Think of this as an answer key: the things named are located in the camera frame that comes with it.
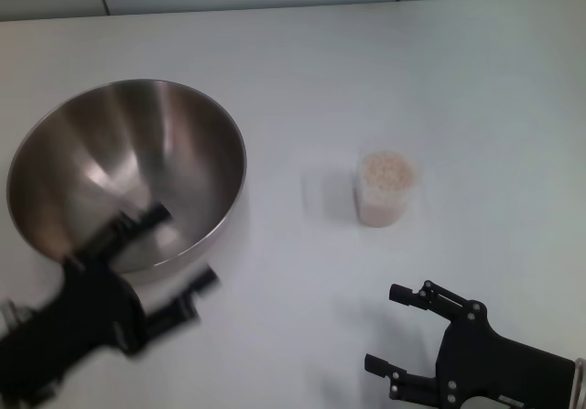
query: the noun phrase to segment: table surface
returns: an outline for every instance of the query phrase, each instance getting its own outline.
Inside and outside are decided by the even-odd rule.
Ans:
[[[387,300],[391,284],[426,279],[483,301],[506,337],[583,356],[585,8],[441,0],[0,24],[2,178],[49,110],[128,78],[209,94],[248,149],[244,195],[206,256],[222,287],[199,303],[201,325],[136,361],[92,355],[47,407],[415,407],[388,402],[363,361],[433,375],[446,321]],[[353,207],[372,145],[420,172],[385,229]],[[4,203],[0,249],[0,297],[56,292],[59,268]],[[186,273],[138,292],[152,306]]]

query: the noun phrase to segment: metal bowl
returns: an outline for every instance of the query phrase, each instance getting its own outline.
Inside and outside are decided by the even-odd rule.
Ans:
[[[114,266],[133,273],[197,256],[245,171],[243,138],[217,102],[173,82],[118,81],[68,100],[30,131],[10,167],[8,207],[25,240],[61,261],[119,210],[132,216],[160,201],[173,220]]]

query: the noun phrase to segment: bowl rim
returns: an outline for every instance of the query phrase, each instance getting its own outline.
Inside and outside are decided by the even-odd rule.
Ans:
[[[104,88],[104,87],[109,87],[115,84],[120,84],[120,83],[128,83],[128,82],[160,82],[160,83],[166,83],[166,84],[172,84],[174,86],[178,86],[182,89],[186,89],[188,91],[192,91],[195,92],[196,94],[200,95],[200,97],[202,97],[205,100],[208,100],[209,102],[211,102],[212,104],[215,104],[218,109],[228,118],[228,122],[232,125],[233,129],[235,130],[237,136],[238,136],[238,140],[240,142],[240,147],[242,148],[242,153],[243,153],[243,172],[242,172],[242,177],[240,180],[240,186],[238,188],[238,191],[236,192],[236,195],[232,201],[232,204],[230,205],[230,207],[228,208],[228,210],[225,212],[225,214],[222,216],[222,218],[220,219],[220,221],[218,221],[218,223],[208,232],[206,233],[203,237],[201,237],[199,240],[197,240],[194,244],[192,244],[190,247],[188,247],[187,249],[185,249],[184,251],[181,251],[180,253],[176,254],[175,256],[172,256],[171,258],[168,258],[167,260],[164,261],[160,261],[156,264],[153,264],[153,266],[148,267],[148,268],[140,268],[140,269],[136,269],[136,270],[129,270],[129,271],[124,271],[124,272],[120,272],[120,274],[138,274],[138,273],[146,273],[146,272],[151,272],[156,270],[159,266],[161,265],[168,265],[169,263],[178,260],[180,257],[186,255],[187,253],[191,252],[193,249],[195,249],[196,247],[200,247],[202,246],[205,242],[208,242],[210,240],[210,238],[222,227],[222,225],[224,223],[227,222],[227,218],[230,216],[230,214],[232,213],[234,206],[236,205],[236,203],[238,202],[238,199],[241,197],[243,189],[244,189],[244,183],[246,181],[246,171],[248,168],[248,158],[247,158],[247,154],[246,154],[246,145],[244,143],[244,138],[242,136],[242,132],[240,131],[240,128],[238,127],[238,124],[236,123],[236,121],[233,119],[233,117],[228,113],[228,111],[226,109],[224,109],[217,101],[215,101],[212,97],[210,97],[209,95],[207,95],[206,93],[203,93],[202,91],[198,91],[197,89],[194,89],[193,87],[190,87],[186,84],[182,84],[180,82],[175,82],[175,81],[168,81],[168,80],[157,80],[157,79],[149,79],[149,78],[135,78],[135,79],[126,79],[126,80],[117,80],[117,81],[110,81],[110,82],[106,82],[104,84],[101,84],[99,86],[96,87],[92,87],[90,89],[86,89],[84,91],[81,91],[73,96],[71,96],[70,98],[68,98],[67,100],[60,102],[58,105],[56,105],[55,107],[53,107],[48,113],[45,113],[45,115],[40,118],[31,128],[30,130],[28,130],[27,134],[25,135],[25,137],[23,137],[22,141],[20,141],[20,144],[18,145],[18,148],[16,149],[14,155],[12,156],[12,160],[10,161],[10,168],[8,169],[8,174],[6,177],[6,205],[8,207],[8,213],[10,215],[10,220],[12,221],[12,224],[14,225],[16,231],[18,232],[18,235],[20,235],[20,237],[33,249],[33,251],[35,251],[36,253],[38,253],[39,255],[43,256],[44,258],[47,258],[51,261],[54,261],[55,263],[61,264],[61,261],[56,261],[53,258],[45,255],[44,253],[42,253],[39,249],[37,249],[31,242],[30,240],[24,235],[24,233],[20,230],[20,228],[18,227],[18,224],[16,223],[15,220],[15,216],[14,213],[12,211],[12,205],[10,204],[10,182],[12,181],[12,175],[14,172],[14,167],[15,167],[15,162],[16,162],[16,158],[18,157],[20,150],[24,147],[25,143],[27,142],[28,138],[38,129],[38,127],[43,124],[45,121],[47,121],[49,119],[49,117],[54,114],[59,108],[61,108],[63,105],[67,104],[68,102],[71,102],[73,100],[75,100],[76,98],[79,98],[80,96],[82,96],[85,93],[89,93],[91,91],[96,91],[98,89]]]

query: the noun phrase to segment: white table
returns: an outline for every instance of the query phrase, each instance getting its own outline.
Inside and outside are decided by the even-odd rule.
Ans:
[[[584,11],[447,0],[0,24],[2,179],[45,113],[127,78],[208,93],[248,148],[202,324],[138,361],[93,355],[47,407],[415,407],[392,406],[363,359],[433,375],[446,321],[387,300],[392,283],[428,278],[483,301],[502,335],[583,356]],[[387,229],[353,211],[350,171],[369,145],[422,169]],[[0,297],[38,305],[60,271],[0,210]],[[139,293],[153,304],[180,278]]]

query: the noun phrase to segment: stainless steel bowl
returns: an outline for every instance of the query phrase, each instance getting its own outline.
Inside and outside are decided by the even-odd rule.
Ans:
[[[61,261],[117,211],[160,201],[173,220],[121,255],[115,270],[132,273],[195,257],[237,201],[245,171],[243,138],[217,102],[173,82],[118,81],[31,130],[8,174],[8,206],[25,240]]]

